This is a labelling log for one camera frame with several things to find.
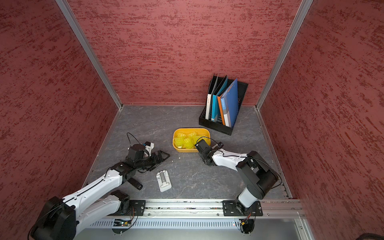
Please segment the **yellow shuttlecock top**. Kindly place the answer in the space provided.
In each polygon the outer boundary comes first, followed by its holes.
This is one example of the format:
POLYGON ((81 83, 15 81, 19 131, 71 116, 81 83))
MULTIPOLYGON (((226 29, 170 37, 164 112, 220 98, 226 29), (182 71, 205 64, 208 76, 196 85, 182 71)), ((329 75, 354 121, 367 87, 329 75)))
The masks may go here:
POLYGON ((186 136, 187 135, 184 133, 177 133, 176 134, 176 136, 174 137, 174 144, 175 144, 177 149, 183 148, 186 136))

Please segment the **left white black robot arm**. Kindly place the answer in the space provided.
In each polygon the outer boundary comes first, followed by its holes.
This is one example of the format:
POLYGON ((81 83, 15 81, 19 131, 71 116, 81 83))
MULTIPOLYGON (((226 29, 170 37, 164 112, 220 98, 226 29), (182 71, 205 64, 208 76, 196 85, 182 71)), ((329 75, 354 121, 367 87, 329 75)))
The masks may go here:
POLYGON ((117 188, 132 182, 137 171, 152 171, 170 157, 157 151, 137 161, 126 160, 110 167, 100 178, 63 198, 48 200, 27 238, 72 240, 82 230, 112 214, 132 217, 134 224, 144 212, 145 203, 130 203, 130 196, 117 188))

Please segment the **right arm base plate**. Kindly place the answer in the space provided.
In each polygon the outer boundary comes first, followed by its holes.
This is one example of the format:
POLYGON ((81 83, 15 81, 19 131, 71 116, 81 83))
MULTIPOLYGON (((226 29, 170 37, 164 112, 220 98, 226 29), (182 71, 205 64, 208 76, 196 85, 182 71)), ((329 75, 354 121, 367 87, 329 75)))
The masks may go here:
POLYGON ((223 212, 226 217, 261 217, 263 210, 260 201, 254 202, 250 207, 244 207, 238 201, 223 201, 223 212))

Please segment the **yellow shuttlecock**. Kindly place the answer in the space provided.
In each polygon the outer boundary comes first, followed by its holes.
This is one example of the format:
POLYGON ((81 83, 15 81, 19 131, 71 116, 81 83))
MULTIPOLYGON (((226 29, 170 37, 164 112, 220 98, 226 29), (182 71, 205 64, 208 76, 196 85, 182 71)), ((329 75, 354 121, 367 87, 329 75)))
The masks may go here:
POLYGON ((187 135, 184 133, 177 133, 176 134, 176 136, 174 137, 174 144, 175 144, 177 149, 183 148, 186 136, 187 135))
POLYGON ((197 133, 195 133, 195 132, 188 134, 185 138, 185 142, 183 145, 184 148, 185 149, 194 149, 195 144, 196 144, 196 137, 197 137, 197 133))

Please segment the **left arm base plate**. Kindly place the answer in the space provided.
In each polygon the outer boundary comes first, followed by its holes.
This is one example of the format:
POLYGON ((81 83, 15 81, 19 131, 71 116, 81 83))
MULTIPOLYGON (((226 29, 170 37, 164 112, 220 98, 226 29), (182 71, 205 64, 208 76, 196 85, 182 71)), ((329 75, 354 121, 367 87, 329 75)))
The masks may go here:
POLYGON ((146 208, 145 200, 129 200, 121 203, 118 210, 109 216, 143 216, 146 208))

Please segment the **yellow plastic storage box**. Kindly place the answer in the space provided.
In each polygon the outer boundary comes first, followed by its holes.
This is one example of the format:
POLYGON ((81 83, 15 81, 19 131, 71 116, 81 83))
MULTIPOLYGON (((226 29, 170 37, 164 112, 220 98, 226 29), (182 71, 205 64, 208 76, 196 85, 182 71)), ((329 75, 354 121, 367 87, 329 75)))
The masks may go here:
POLYGON ((173 134, 172 144, 179 153, 197 153, 197 142, 205 140, 210 145, 210 137, 210 132, 204 128, 179 128, 173 134))

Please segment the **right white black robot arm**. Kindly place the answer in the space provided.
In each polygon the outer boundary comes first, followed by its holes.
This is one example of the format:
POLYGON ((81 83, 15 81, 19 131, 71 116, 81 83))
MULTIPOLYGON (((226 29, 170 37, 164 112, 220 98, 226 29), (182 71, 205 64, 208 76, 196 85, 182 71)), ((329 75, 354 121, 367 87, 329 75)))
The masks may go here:
POLYGON ((245 184, 245 189, 237 197, 237 208, 242 214, 256 201, 262 200, 280 178, 255 151, 236 154, 202 144, 197 145, 197 150, 207 166, 226 167, 239 173, 245 184))

